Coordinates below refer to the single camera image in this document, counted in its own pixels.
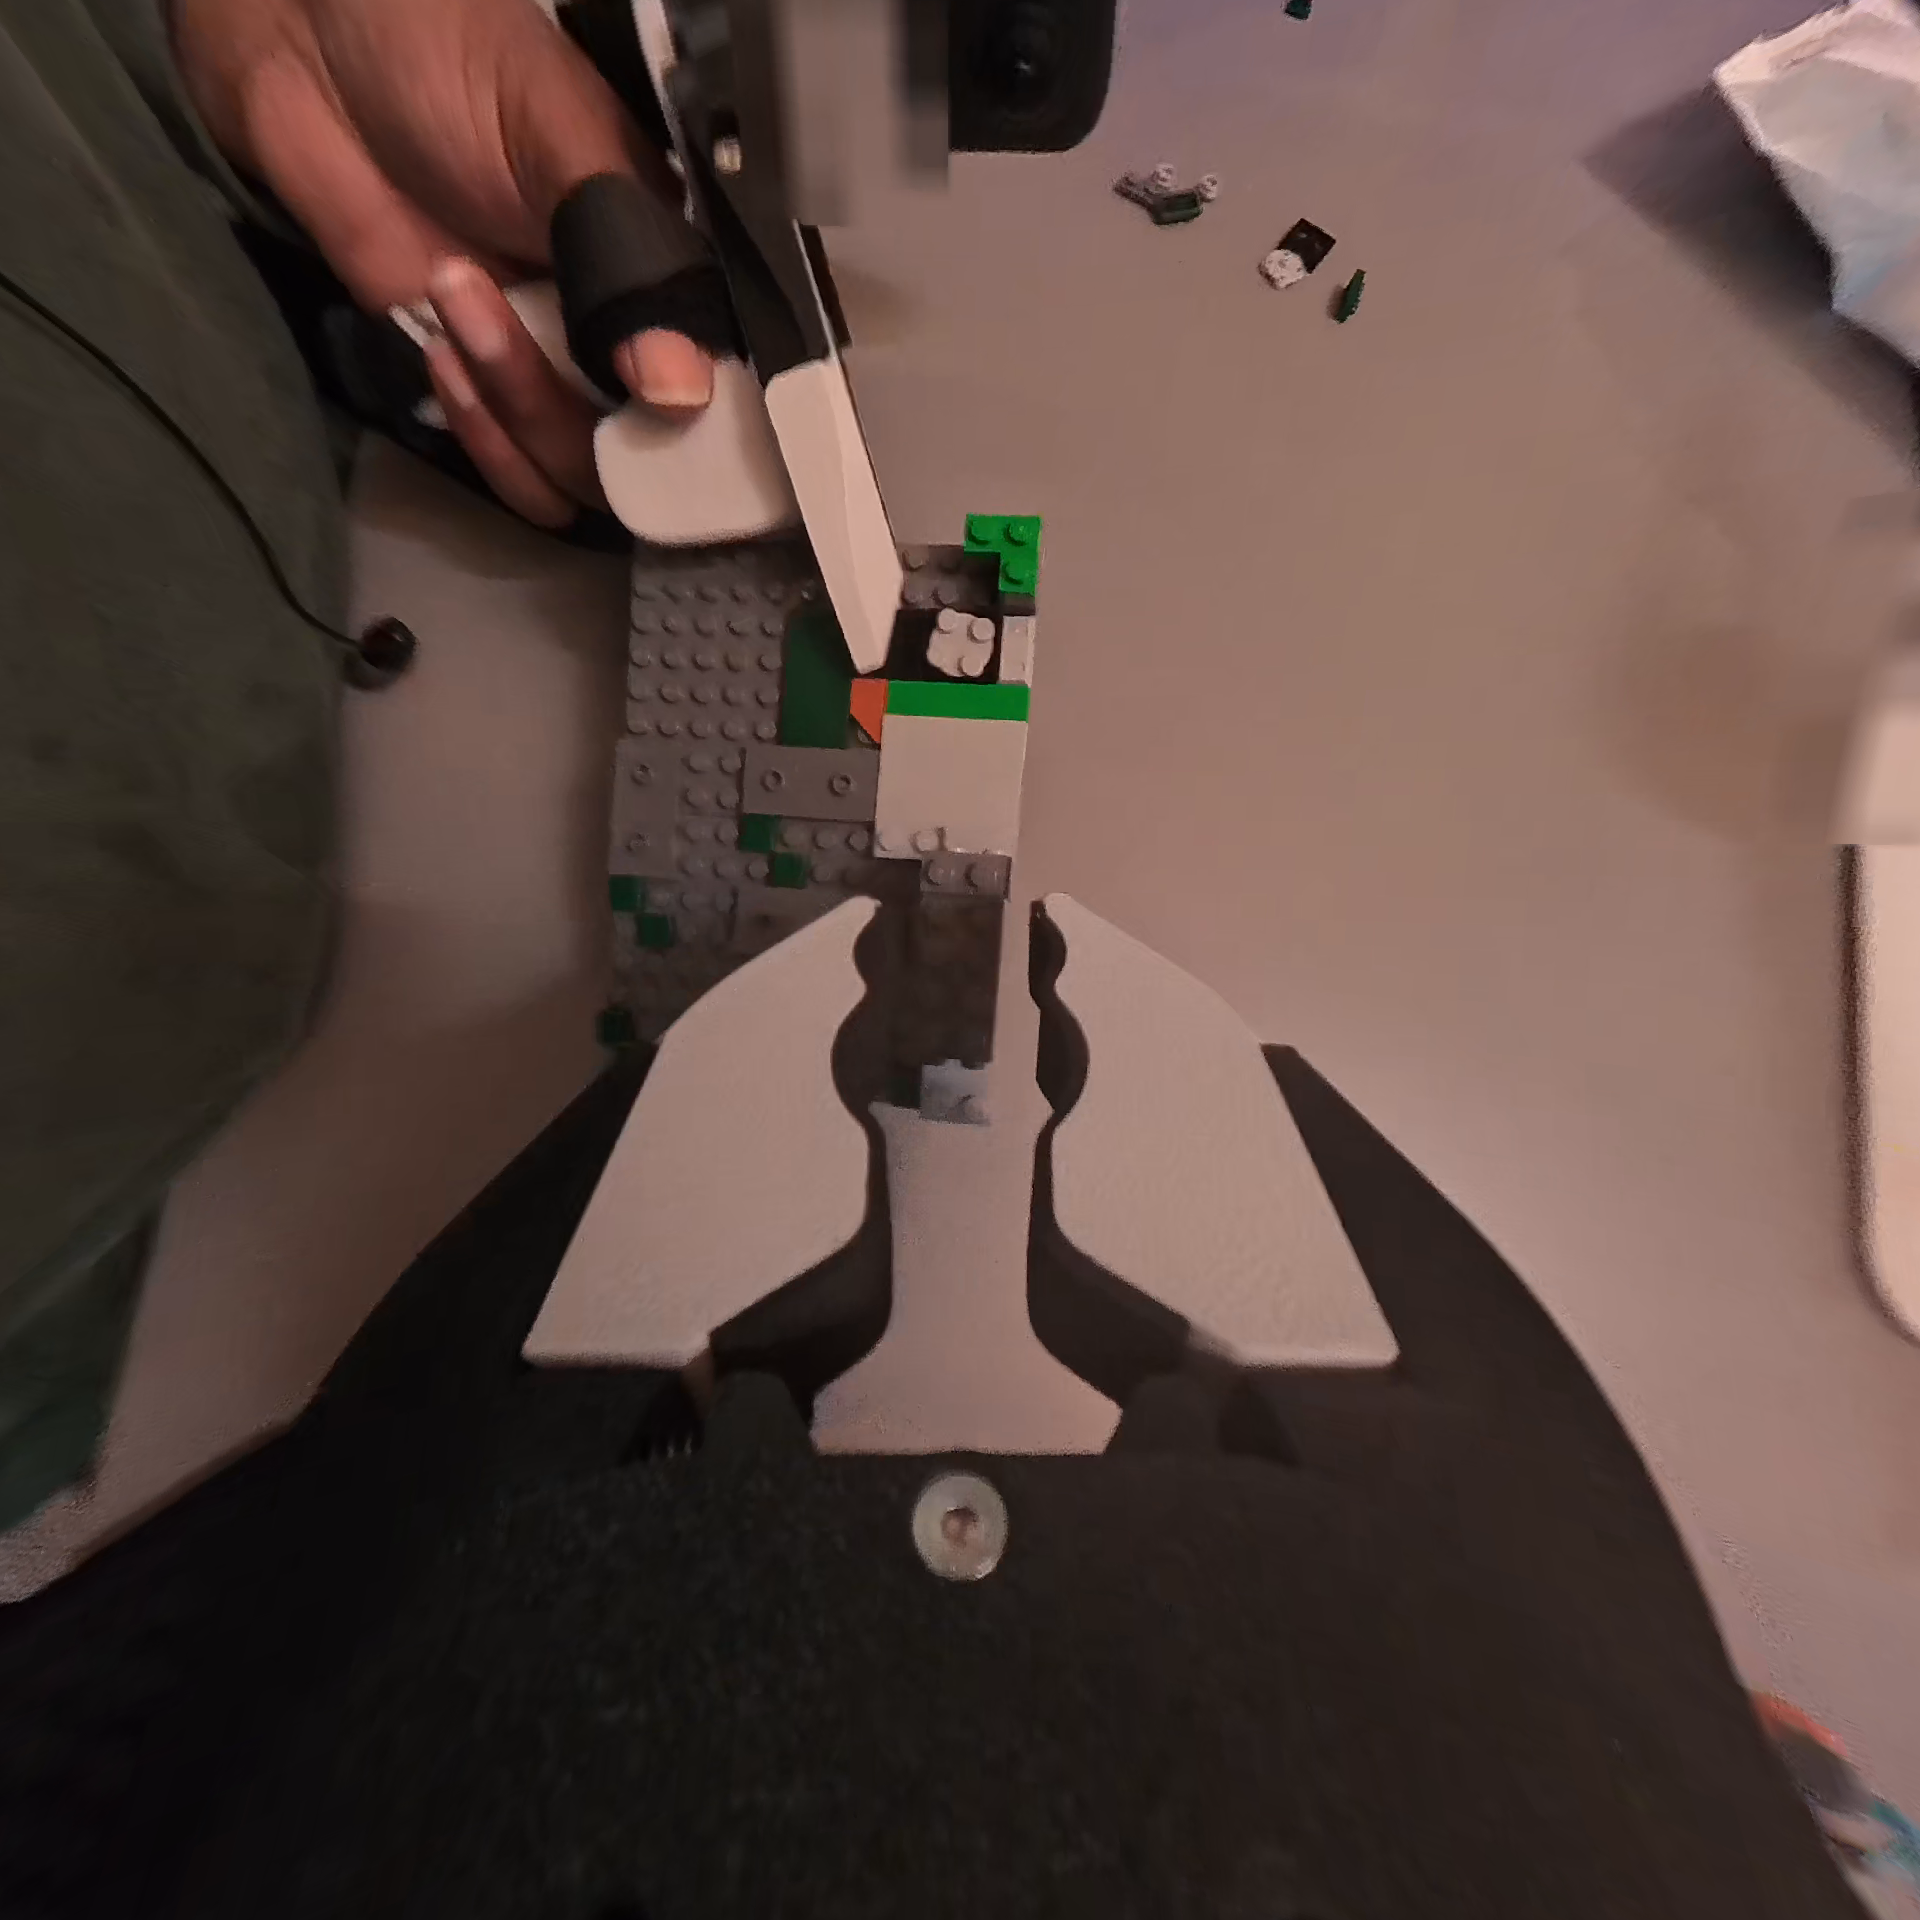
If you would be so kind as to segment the white crumpled bag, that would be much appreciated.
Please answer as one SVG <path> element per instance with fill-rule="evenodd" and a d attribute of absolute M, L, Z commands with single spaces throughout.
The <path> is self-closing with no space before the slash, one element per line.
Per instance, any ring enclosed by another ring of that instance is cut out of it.
<path fill-rule="evenodd" d="M 1915 369 L 1915 3 L 1836 3 L 1711 72 L 1831 257 L 1831 310 Z"/>

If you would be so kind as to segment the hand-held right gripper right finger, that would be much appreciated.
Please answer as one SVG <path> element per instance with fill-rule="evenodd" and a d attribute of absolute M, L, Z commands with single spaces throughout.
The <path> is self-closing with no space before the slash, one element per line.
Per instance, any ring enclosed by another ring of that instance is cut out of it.
<path fill-rule="evenodd" d="M 1363 1278 L 1253 1027 L 1079 901 L 1030 902 L 1040 1013 L 1028 1318 L 1076 1371 L 1393 1369 Z"/>

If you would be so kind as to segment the green sweater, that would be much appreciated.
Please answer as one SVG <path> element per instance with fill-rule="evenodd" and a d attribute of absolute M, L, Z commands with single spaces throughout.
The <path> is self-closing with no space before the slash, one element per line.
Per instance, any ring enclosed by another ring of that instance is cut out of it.
<path fill-rule="evenodd" d="M 5 1529 L 330 949 L 344 496 L 158 3 L 5 3 Z"/>

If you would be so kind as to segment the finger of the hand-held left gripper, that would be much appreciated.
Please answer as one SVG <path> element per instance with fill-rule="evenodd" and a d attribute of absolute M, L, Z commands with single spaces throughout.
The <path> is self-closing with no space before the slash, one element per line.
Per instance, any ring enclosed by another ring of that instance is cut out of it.
<path fill-rule="evenodd" d="M 875 677 L 891 648 L 904 562 L 844 361 L 827 352 L 770 376 L 762 403 L 853 674 Z"/>

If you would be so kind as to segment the white blurred object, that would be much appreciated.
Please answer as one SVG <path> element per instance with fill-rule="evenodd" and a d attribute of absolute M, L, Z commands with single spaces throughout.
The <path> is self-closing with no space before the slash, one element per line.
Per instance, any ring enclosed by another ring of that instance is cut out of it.
<path fill-rule="evenodd" d="M 1915 489 L 1844 511 L 1831 612 L 1853 674 L 1831 841 L 1915 848 Z"/>

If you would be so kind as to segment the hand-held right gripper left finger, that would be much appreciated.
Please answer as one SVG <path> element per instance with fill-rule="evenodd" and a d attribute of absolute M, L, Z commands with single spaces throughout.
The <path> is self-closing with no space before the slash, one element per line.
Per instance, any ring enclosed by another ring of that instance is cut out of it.
<path fill-rule="evenodd" d="M 853 1315 L 875 1304 L 886 1322 L 875 919 L 873 894 L 836 902 L 664 1027 L 519 1344 L 529 1364 L 737 1364 L 810 1336 L 752 1330 L 792 1284 L 853 1284 Z"/>

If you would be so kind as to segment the person's left hand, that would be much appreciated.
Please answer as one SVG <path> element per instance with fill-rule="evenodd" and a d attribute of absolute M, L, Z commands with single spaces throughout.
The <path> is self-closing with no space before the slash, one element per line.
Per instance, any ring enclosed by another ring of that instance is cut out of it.
<path fill-rule="evenodd" d="M 607 507 L 599 412 L 505 290 L 548 270 L 581 181 L 680 192 L 561 29 L 538 3 L 168 3 L 168 41 L 213 149 L 347 292 L 431 314 L 427 380 L 486 489 L 543 531 Z"/>

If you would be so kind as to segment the white rounded board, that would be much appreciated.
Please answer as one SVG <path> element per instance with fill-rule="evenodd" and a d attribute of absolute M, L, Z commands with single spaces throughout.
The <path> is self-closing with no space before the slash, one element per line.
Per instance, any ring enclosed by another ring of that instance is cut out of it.
<path fill-rule="evenodd" d="M 1853 1244 L 1915 1340 L 1915 848 L 1841 848 L 1841 958 Z"/>

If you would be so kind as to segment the grey toy brick plate model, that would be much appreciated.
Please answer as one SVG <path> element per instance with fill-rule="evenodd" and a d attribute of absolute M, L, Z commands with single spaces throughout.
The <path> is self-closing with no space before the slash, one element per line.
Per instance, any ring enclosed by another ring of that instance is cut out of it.
<path fill-rule="evenodd" d="M 853 894 L 897 924 L 886 1104 L 985 1128 L 1021 841 L 1040 515 L 897 548 L 886 655 L 857 668 L 806 535 L 639 548 L 611 794 L 603 1050 Z"/>

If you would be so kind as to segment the orange and teal toy pieces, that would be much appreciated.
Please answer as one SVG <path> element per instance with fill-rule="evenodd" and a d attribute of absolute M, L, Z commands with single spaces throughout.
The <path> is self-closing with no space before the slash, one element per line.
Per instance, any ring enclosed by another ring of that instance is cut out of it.
<path fill-rule="evenodd" d="M 1750 1704 L 1856 1910 L 1883 1916 L 1875 1893 L 1883 1825 L 1841 1740 L 1775 1695 L 1750 1695 Z"/>

